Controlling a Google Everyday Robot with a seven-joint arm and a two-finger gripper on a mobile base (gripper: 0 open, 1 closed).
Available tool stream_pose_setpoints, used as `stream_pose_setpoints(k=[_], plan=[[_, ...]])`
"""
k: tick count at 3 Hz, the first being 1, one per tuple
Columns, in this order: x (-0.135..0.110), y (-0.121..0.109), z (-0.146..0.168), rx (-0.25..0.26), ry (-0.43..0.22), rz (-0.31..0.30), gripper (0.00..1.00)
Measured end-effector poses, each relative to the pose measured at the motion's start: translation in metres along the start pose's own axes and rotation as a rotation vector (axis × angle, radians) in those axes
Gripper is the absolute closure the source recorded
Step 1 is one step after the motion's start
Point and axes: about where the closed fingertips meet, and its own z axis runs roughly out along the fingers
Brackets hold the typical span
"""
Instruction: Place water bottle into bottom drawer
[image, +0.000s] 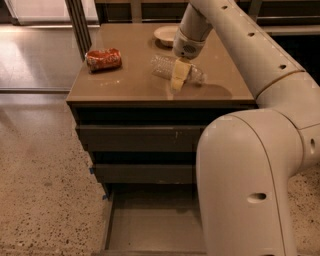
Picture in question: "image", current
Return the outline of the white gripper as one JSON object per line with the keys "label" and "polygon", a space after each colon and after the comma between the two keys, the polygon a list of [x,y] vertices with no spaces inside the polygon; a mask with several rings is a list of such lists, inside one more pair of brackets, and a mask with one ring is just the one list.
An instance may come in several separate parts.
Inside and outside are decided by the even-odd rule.
{"label": "white gripper", "polygon": [[184,58],[179,58],[174,63],[170,82],[173,93],[177,93],[182,89],[191,70],[191,63],[188,59],[194,59],[200,54],[205,41],[206,35],[203,33],[187,35],[181,28],[177,30],[173,40],[173,53],[177,57]]}

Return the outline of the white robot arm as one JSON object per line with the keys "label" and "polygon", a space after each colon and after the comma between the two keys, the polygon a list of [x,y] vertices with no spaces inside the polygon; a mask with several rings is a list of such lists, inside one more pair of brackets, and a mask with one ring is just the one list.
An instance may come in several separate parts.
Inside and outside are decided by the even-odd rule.
{"label": "white robot arm", "polygon": [[320,162],[320,87],[234,0],[190,0],[173,52],[216,32],[257,103],[203,131],[196,179],[208,256],[297,256],[288,180]]}

